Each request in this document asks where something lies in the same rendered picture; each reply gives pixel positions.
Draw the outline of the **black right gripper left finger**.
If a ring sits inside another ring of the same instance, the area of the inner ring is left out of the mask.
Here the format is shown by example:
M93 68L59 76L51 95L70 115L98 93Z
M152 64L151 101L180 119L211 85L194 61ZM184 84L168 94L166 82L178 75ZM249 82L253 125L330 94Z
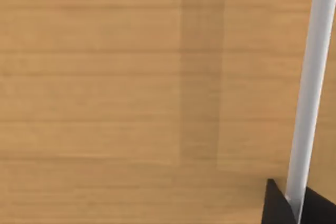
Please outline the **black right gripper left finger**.
M273 179L267 179L261 224L297 224L292 209Z

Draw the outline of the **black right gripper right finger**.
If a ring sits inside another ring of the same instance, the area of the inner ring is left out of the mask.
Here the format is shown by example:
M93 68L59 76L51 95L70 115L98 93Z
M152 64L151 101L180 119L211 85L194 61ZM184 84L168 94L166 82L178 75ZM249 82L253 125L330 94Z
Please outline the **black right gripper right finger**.
M336 224L336 204L307 187L301 224Z

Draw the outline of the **long metal handle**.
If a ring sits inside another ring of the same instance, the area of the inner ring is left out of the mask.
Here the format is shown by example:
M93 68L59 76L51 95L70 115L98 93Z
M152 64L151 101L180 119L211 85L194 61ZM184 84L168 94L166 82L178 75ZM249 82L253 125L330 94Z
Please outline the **long metal handle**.
M285 197L301 222L336 0L312 0Z

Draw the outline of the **wooden door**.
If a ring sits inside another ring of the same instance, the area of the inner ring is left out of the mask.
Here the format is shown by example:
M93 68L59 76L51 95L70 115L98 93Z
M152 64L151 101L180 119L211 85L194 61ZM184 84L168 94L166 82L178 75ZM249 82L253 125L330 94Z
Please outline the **wooden door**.
M311 0L0 0L0 224L260 224Z

